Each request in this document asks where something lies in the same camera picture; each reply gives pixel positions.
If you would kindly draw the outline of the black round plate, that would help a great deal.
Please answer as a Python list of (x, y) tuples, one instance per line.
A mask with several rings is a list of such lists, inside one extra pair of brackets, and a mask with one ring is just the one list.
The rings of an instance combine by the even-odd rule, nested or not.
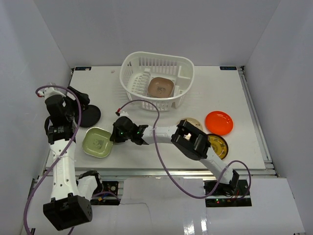
[(101, 118), (101, 111), (95, 105), (89, 105), (81, 113), (80, 127), (88, 128), (94, 126)]

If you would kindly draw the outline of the green square panda plate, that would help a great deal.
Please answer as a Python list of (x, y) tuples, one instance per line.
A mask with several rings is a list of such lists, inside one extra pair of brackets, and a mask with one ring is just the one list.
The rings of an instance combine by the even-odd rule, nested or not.
[(105, 158), (109, 156), (113, 142), (110, 141), (111, 133), (98, 127), (92, 127), (83, 139), (83, 151), (96, 158)]

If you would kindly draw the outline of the tan square panda plate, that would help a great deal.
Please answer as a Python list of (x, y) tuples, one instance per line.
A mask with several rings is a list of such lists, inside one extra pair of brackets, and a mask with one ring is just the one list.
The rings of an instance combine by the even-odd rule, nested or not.
[(151, 97), (169, 98), (173, 88), (173, 81), (162, 77), (155, 77), (150, 81), (147, 92)]

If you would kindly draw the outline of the orange round plate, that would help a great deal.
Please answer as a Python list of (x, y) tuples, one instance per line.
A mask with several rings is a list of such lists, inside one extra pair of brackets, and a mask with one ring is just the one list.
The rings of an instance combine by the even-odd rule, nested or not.
[(229, 134), (234, 127), (230, 115), (222, 111), (212, 111), (205, 118), (206, 128), (213, 134), (224, 136)]

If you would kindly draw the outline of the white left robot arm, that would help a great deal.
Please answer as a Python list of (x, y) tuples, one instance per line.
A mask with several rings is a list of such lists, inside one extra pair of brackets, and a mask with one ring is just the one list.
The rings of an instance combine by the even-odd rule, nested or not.
[(53, 155), (53, 186), (50, 202), (43, 205), (43, 213), (58, 231), (92, 221), (91, 199), (103, 191), (103, 183), (97, 171), (90, 170), (75, 176), (74, 154), (78, 117), (82, 100), (88, 100), (73, 88), (69, 89), (73, 100), (59, 91), (55, 85), (44, 88), (43, 96), (49, 113), (46, 134)]

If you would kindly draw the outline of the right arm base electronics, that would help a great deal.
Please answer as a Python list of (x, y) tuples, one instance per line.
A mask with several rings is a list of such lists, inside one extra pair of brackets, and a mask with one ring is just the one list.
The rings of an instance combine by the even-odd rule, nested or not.
[(225, 191), (220, 184), (216, 191), (205, 199), (205, 205), (207, 208), (251, 207), (250, 193), (243, 199), (240, 199), (247, 189), (247, 180), (239, 180), (237, 188), (233, 192), (229, 190)]

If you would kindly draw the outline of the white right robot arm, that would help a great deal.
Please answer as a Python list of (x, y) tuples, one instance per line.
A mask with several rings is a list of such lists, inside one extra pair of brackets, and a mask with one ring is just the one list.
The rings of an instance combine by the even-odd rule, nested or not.
[(233, 195), (239, 188), (239, 174), (228, 168), (215, 153), (208, 135), (181, 120), (176, 126), (156, 127), (136, 125), (128, 117), (119, 117), (113, 123), (110, 141), (122, 143), (130, 140), (137, 145), (158, 143), (173, 144), (187, 158), (199, 161), (219, 180), (217, 188), (226, 195)]

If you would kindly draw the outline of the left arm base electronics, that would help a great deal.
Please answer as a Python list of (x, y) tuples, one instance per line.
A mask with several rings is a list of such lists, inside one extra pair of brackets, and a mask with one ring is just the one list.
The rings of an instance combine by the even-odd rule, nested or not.
[(118, 188), (119, 182), (118, 181), (103, 181), (103, 192), (99, 196), (96, 196), (91, 200), (91, 204), (94, 206), (118, 206), (119, 199), (116, 197), (118, 196)]

